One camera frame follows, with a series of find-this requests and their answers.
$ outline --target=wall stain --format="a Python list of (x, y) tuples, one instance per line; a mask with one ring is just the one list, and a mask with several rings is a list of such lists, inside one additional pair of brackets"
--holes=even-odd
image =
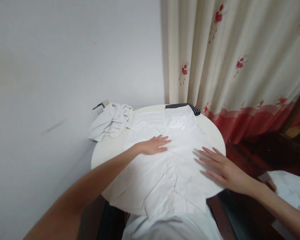
[(43, 131), (40, 136), (44, 136), (48, 133), (50, 133), (51, 131), (53, 131), (54, 129), (56, 129), (57, 127), (61, 126), (62, 124), (64, 124), (68, 119), (65, 118), (62, 121), (56, 123), (55, 125), (53, 125), (52, 127), (49, 127), (47, 130)]

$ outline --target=hand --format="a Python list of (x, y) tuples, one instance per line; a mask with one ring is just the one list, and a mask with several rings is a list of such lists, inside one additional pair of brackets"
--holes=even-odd
[(171, 140), (166, 140), (168, 136), (163, 137), (162, 135), (158, 137), (153, 137), (148, 141), (139, 142), (136, 144), (138, 149), (141, 151), (141, 153), (144, 154), (156, 154), (159, 152), (167, 151), (167, 147), (161, 147), (163, 145), (166, 145), (167, 143), (171, 142)]
[(202, 147), (202, 149), (205, 151), (199, 150), (199, 152), (211, 160), (205, 158), (200, 158), (200, 160), (218, 169), (222, 176), (210, 171), (207, 171), (206, 174), (225, 188), (251, 196), (254, 193), (253, 191), (260, 185), (260, 182), (247, 175), (216, 148), (212, 148), (215, 152), (205, 147)]

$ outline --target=white shirt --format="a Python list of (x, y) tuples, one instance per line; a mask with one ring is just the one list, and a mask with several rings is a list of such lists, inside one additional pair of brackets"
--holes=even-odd
[(223, 239), (208, 207), (205, 213), (174, 214), (149, 221), (146, 216), (131, 215), (122, 240)]

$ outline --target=wooden chair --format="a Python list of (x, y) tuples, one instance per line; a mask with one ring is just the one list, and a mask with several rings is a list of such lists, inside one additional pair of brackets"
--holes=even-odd
[(267, 133), (254, 142), (244, 142), (252, 155), (266, 159), (273, 170), (284, 170), (300, 176), (300, 124), (292, 124), (300, 111), (300, 96), (279, 131)]
[(300, 111), (300, 96), (294, 105), (290, 115), (278, 132), (278, 140), (284, 142), (290, 149), (300, 155), (300, 123), (290, 128)]

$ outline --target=left hand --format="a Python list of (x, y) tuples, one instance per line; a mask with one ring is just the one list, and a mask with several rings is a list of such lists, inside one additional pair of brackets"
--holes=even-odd
[(168, 136), (163, 137), (162, 135), (158, 137), (153, 137), (148, 141), (136, 143), (136, 147), (141, 151), (141, 153), (152, 155), (159, 152), (165, 152), (168, 150), (167, 147), (161, 147), (171, 142), (171, 140), (166, 140)]

